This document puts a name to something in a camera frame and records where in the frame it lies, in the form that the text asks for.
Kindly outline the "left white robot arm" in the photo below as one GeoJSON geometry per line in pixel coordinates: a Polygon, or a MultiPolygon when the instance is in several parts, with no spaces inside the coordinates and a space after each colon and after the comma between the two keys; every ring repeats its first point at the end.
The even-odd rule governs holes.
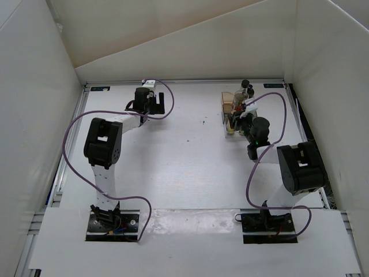
{"type": "Polygon", "coordinates": [[[110,197],[116,198],[115,164],[121,155],[122,136],[142,126],[147,116],[165,113],[164,94],[155,90],[155,80],[147,80],[135,90],[134,100],[126,106],[128,115],[91,121],[84,156],[92,167],[95,185],[102,190],[96,193],[96,204],[91,210],[103,213],[100,222],[108,231],[118,229],[121,224],[121,217],[115,213],[119,210],[119,201],[110,197]]]}

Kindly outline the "tall clear chili bottle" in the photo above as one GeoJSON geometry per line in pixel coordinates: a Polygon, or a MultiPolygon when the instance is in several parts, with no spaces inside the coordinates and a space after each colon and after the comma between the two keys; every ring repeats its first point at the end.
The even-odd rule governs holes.
{"type": "Polygon", "coordinates": [[[250,89],[250,82],[247,79],[242,80],[240,89],[234,93],[232,101],[232,111],[239,111],[242,102],[248,99],[248,91],[250,89]]]}

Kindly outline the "tiered clear condiment rack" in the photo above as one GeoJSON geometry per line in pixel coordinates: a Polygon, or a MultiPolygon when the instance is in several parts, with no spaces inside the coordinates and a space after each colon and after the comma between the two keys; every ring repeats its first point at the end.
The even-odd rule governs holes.
{"type": "Polygon", "coordinates": [[[242,101],[240,110],[232,109],[233,98],[234,94],[230,92],[221,93],[221,115],[226,138],[233,137],[235,133],[245,136],[245,133],[250,131],[253,120],[257,117],[257,105],[255,103],[246,105],[255,100],[253,96],[242,101]]]}

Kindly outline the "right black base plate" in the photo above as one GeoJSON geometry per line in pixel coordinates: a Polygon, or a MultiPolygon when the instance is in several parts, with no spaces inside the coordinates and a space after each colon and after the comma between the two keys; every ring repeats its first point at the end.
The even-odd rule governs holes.
{"type": "Polygon", "coordinates": [[[271,215],[268,210],[241,210],[234,220],[242,225],[244,244],[296,244],[291,213],[271,215]]]}

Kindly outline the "white powder jar black cap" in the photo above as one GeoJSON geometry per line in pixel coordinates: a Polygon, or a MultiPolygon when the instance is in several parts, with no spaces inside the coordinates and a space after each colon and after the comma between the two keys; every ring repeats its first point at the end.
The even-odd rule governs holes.
{"type": "Polygon", "coordinates": [[[252,99],[254,97],[254,89],[253,86],[250,84],[247,88],[247,95],[248,95],[248,99],[252,99]]]}

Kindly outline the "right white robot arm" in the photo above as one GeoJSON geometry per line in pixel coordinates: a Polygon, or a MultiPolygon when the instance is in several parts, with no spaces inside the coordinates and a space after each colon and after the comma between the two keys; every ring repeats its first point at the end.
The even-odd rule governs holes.
{"type": "Polygon", "coordinates": [[[253,162],[278,164],[283,184],[263,203],[259,225],[267,231],[275,229],[280,217],[289,213],[302,198],[324,187],[327,173],[313,143],[272,146],[269,142],[270,123],[266,118],[237,111],[228,115],[228,127],[238,131],[248,141],[247,154],[253,162]]]}

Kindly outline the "small yellow-label bottle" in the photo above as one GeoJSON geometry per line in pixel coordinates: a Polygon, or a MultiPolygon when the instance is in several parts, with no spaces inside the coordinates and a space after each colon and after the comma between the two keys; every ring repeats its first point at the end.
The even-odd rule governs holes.
{"type": "Polygon", "coordinates": [[[235,124],[233,121],[228,120],[225,123],[225,130],[226,130],[226,134],[227,136],[232,136],[235,134],[236,130],[235,130],[235,124]]]}

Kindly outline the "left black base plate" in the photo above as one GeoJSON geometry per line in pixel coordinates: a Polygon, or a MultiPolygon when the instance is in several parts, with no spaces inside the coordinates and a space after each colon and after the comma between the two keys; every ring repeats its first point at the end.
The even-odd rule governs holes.
{"type": "Polygon", "coordinates": [[[91,211],[86,228],[85,241],[135,242],[138,240],[139,210],[120,210],[120,215],[105,223],[91,211]]]}

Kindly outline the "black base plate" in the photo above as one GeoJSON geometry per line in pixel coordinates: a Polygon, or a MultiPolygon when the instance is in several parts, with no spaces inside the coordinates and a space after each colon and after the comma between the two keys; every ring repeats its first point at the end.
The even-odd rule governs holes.
{"type": "Polygon", "coordinates": [[[296,244],[291,213],[271,215],[268,210],[241,210],[234,220],[242,225],[244,244],[296,244]]]}
{"type": "Polygon", "coordinates": [[[135,242],[138,240],[139,210],[120,210],[120,215],[105,223],[91,211],[86,228],[85,241],[135,242]]]}

